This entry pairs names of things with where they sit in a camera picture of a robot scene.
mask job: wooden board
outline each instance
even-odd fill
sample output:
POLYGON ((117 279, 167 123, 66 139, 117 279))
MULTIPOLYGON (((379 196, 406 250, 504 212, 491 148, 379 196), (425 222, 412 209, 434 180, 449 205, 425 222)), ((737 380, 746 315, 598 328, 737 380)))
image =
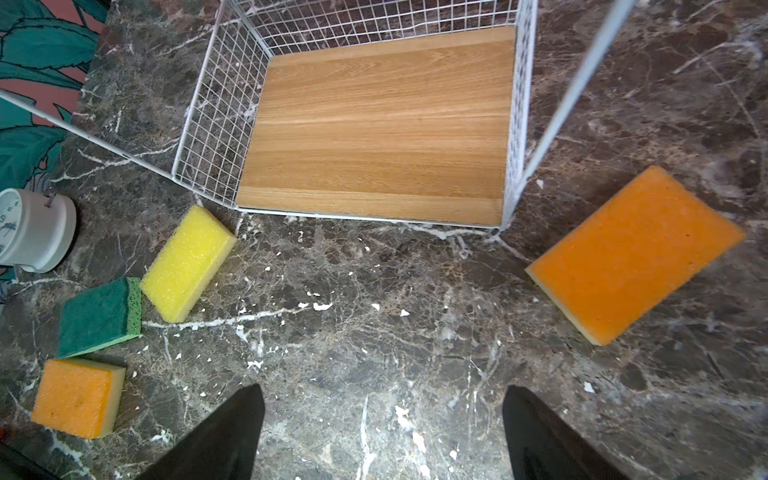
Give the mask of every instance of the wooden board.
POLYGON ((497 226, 515 27, 270 62, 241 207, 497 226))

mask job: wire mesh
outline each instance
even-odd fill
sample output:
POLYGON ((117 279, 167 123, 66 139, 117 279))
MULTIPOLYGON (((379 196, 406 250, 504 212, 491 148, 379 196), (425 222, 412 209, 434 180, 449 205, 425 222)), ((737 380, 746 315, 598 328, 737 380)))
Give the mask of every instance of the wire mesh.
POLYGON ((517 25, 505 211, 525 156, 536 0, 223 0, 174 162, 174 179, 237 208, 269 59, 300 51, 517 25))

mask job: small orange sponge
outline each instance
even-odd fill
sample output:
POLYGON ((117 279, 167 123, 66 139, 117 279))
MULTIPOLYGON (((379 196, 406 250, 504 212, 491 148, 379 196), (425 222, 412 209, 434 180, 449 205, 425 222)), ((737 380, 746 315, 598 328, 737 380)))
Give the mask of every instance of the small orange sponge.
POLYGON ((125 368, 85 359, 48 360, 32 421, 84 439, 112 433, 125 368))
POLYGON ((606 345, 743 238, 650 167, 526 271, 590 342, 606 345))

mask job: green sponge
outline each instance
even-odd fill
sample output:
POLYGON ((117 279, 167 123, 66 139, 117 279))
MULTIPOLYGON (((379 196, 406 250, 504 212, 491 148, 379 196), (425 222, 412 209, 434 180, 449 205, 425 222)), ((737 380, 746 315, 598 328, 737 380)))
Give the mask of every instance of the green sponge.
POLYGON ((95 352, 141 333, 138 278, 117 280, 84 291, 61 307, 57 358, 95 352))

